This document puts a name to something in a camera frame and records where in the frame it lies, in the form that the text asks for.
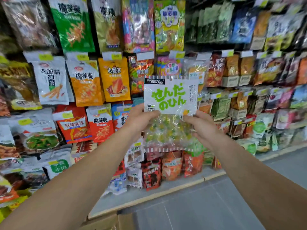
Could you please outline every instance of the orange package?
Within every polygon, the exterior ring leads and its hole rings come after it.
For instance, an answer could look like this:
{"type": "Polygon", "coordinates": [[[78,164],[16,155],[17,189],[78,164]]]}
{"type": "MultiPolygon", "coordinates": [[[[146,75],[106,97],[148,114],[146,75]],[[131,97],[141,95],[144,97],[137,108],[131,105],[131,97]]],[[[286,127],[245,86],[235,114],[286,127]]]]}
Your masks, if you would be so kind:
{"type": "Polygon", "coordinates": [[[297,76],[297,85],[307,84],[307,57],[302,58],[297,76]]]}
{"type": "Polygon", "coordinates": [[[98,58],[98,63],[106,101],[130,100],[127,59],[105,61],[102,58],[98,58]]]}
{"type": "Polygon", "coordinates": [[[86,109],[93,141],[104,142],[114,133],[112,122],[111,104],[102,106],[90,106],[86,109]]]}
{"type": "Polygon", "coordinates": [[[97,61],[66,61],[77,106],[100,106],[105,102],[101,92],[97,61]]]}
{"type": "Polygon", "coordinates": [[[184,153],[185,160],[185,178],[200,173],[203,168],[204,154],[193,157],[188,153],[184,153]]]}
{"type": "Polygon", "coordinates": [[[175,180],[181,171],[182,157],[181,152],[169,152],[165,158],[162,159],[162,176],[164,179],[173,181],[175,180]]]}
{"type": "Polygon", "coordinates": [[[93,139],[84,107],[76,107],[72,103],[68,106],[58,105],[53,119],[60,127],[67,144],[93,139]]]}

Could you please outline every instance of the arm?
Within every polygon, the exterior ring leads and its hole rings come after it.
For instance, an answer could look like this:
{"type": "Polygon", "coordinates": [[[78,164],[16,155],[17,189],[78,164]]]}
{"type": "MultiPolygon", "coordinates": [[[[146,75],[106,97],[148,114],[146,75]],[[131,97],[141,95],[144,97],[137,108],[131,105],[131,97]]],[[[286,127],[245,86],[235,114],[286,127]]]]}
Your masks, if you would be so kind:
{"type": "Polygon", "coordinates": [[[212,118],[197,111],[185,116],[194,136],[215,153],[237,190],[267,229],[304,229],[307,190],[266,166],[219,131],[212,118]]]}
{"type": "Polygon", "coordinates": [[[93,152],[53,178],[0,225],[10,230],[75,230],[109,185],[129,147],[159,111],[134,107],[126,124],[93,152]]]}

